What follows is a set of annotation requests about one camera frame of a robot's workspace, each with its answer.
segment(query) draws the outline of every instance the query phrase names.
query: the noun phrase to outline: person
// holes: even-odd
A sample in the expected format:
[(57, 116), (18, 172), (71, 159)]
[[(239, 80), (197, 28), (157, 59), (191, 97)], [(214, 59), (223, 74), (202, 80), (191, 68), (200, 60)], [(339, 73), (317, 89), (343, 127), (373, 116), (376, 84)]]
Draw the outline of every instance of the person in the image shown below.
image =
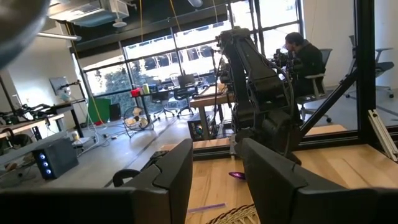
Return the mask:
[[(314, 94), (312, 80), (305, 77), (325, 73), (326, 69), (321, 51), (308, 40), (304, 39), (298, 32), (286, 35), (285, 47), (295, 54), (293, 66), (293, 72), (297, 76), (293, 86), (295, 97)], [(322, 80), (323, 77), (315, 79), (319, 90), (322, 89)]]

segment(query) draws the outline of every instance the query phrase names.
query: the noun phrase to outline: gray floor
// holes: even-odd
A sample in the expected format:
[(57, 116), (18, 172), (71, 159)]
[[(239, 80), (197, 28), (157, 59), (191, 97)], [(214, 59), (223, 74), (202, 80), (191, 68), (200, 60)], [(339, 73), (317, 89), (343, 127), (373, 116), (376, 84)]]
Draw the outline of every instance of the gray floor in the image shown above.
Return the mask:
[[(321, 103), (321, 101), (309, 103), (306, 107), (314, 108)], [(377, 105), (393, 112), (398, 111), (398, 98), (390, 99), (385, 93), (377, 93)], [(229, 114), (228, 110), (228, 107), (225, 106), (226, 117)], [(391, 120), (398, 119), (398, 117), (383, 110), (378, 110), (378, 112), (387, 126), (398, 124), (398, 121)], [(331, 124), (341, 124), (349, 130), (357, 128), (355, 99), (342, 96), (328, 111), (328, 114), (333, 120)], [(162, 119), (155, 123), (153, 131), (138, 133), (131, 139), (123, 134), (116, 140), (110, 140), (109, 145), (97, 147), (80, 156), (80, 165), (57, 180), (42, 180), (37, 167), (33, 166), (21, 171), (22, 178), (13, 174), (7, 180), (0, 180), (0, 187), (104, 187), (116, 171), (123, 168), (140, 169), (160, 146), (176, 144), (189, 138), (187, 128), (189, 118), (190, 116), (182, 116), (180, 119), (173, 117), (164, 119), (164, 115), (162, 115)], [(328, 125), (328, 123), (322, 119), (316, 126), (324, 125)], [(122, 130), (122, 127), (111, 124), (106, 129), (98, 128), (98, 133), (112, 134)], [(85, 130), (85, 134), (93, 135), (88, 130)]]

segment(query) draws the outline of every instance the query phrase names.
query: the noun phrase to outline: fan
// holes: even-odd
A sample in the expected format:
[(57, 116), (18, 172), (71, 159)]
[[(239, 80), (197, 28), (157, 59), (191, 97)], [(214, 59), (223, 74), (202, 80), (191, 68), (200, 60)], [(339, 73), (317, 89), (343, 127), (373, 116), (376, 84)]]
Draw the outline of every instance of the fan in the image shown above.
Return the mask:
[(149, 122), (144, 110), (137, 106), (132, 106), (124, 112), (124, 125), (133, 131), (142, 131), (148, 127)]

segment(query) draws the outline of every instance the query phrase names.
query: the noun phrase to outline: wooden table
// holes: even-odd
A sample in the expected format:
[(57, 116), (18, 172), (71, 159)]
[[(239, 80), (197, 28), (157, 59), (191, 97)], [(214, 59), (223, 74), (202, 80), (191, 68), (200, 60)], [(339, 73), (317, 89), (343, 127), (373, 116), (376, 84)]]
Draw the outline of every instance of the wooden table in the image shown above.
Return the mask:
[[(49, 117), (49, 121), (57, 121), (57, 120), (59, 120), (59, 119), (61, 119), (63, 117), (64, 117), (63, 114), (58, 114), (58, 115)], [(45, 125), (45, 122), (46, 122), (46, 120), (42, 119), (42, 120), (39, 120), (39, 121), (29, 121), (29, 122), (20, 123), (20, 124), (0, 126), (0, 132), (3, 131), (6, 128), (9, 128), (9, 129), (12, 130), (12, 132), (14, 134), (15, 133), (20, 133), (20, 132), (23, 132), (25, 130), (28, 130), (28, 129), (31, 129), (31, 128), (34, 128), (34, 127)], [(5, 137), (8, 137), (8, 136), (9, 136), (8, 132), (0, 134), (0, 138), (5, 138)]]
[[(313, 134), (328, 131), (344, 131), (340, 125), (316, 127)], [(195, 142), (194, 149), (220, 146), (228, 139)], [(171, 150), (175, 145), (165, 145), (161, 150)], [(302, 166), (328, 180), (344, 187), (398, 187), (398, 164), (388, 159), (369, 145), (332, 147), (297, 151), (294, 154)], [(186, 223), (202, 224), (216, 218), (232, 208), (252, 203), (249, 188), (245, 182), (234, 179), (228, 172), (243, 172), (239, 159), (215, 159), (195, 161), (188, 209), (226, 203), (223, 208), (205, 212), (190, 213)]]
[[(216, 87), (215, 86), (211, 86), (207, 90), (203, 91), (201, 93), (201, 95), (214, 94), (215, 91), (216, 91)], [(234, 101), (233, 95), (229, 94), (228, 96), (229, 96), (229, 101), (233, 102)], [(217, 96), (217, 102), (216, 103), (217, 103), (217, 107), (219, 108), (218, 112), (219, 112), (219, 115), (220, 115), (220, 120), (223, 120), (221, 105), (224, 104), (224, 103), (227, 103), (227, 102), (228, 102), (228, 99), (227, 99), (227, 96), (226, 96), (225, 92), (222, 95), (218, 95)], [(210, 139), (209, 127), (207, 126), (205, 107), (206, 106), (214, 106), (214, 104), (215, 104), (215, 96), (214, 95), (213, 96), (209, 96), (209, 97), (200, 98), (200, 99), (197, 99), (197, 100), (192, 99), (190, 101), (190, 106), (191, 107), (199, 109), (200, 124), (201, 124), (201, 128), (202, 128), (202, 131), (203, 131), (204, 140), (209, 140)]]

